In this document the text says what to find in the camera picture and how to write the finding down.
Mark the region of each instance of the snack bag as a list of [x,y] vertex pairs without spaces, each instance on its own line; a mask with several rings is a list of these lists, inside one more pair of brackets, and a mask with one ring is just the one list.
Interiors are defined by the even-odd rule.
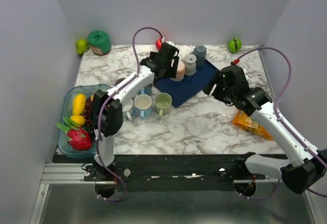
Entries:
[[271,135],[260,124],[248,117],[245,112],[239,110],[232,121],[233,125],[245,131],[250,131],[256,135],[263,136],[269,140],[273,140]]

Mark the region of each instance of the white marble table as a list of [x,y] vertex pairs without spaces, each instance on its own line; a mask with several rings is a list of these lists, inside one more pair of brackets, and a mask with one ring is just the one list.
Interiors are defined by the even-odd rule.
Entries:
[[[180,57],[190,53],[194,46],[177,45]],[[243,46],[240,53],[231,54],[226,46],[206,45],[207,59],[221,69],[242,52],[253,48]],[[139,59],[156,51],[154,45],[137,45]],[[241,59],[240,65],[250,86],[260,86],[269,92],[268,82],[258,52]],[[131,45],[113,46],[105,56],[96,56],[89,49],[84,53],[76,86],[98,83],[113,85],[136,69]],[[159,118],[154,112],[141,120],[136,117],[124,124],[115,137],[115,154],[260,154],[283,153],[274,141],[252,135],[236,126],[233,120],[237,109],[205,95],[202,91],[169,115]]]

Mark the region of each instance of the mug handle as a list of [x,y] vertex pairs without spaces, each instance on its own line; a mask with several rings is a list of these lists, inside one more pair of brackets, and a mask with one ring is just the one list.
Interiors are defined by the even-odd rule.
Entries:
[[127,115],[129,121],[132,121],[133,120],[132,119],[132,116],[131,116],[131,114],[129,112],[127,112],[126,115]]

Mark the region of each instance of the green pear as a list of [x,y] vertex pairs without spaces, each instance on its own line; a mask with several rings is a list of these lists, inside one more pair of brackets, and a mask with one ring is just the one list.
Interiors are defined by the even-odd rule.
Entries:
[[79,39],[76,41],[76,49],[78,54],[83,54],[88,49],[88,43],[86,39]]

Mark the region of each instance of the fruit bowl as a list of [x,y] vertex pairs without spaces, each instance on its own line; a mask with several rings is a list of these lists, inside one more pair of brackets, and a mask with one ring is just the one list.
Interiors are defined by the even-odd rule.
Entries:
[[[106,91],[110,89],[112,86],[98,84],[98,85],[87,85],[87,86],[77,86],[71,89],[65,96],[62,106],[61,118],[60,123],[64,124],[63,118],[70,117],[72,115],[72,103],[73,99],[77,94],[83,93],[86,97],[92,96],[97,90]],[[67,143],[67,135],[62,131],[59,130],[58,133],[58,149],[67,157],[70,158],[88,158],[92,157],[96,153],[96,144],[95,141],[92,143],[92,147],[86,151],[78,151],[73,149]]]

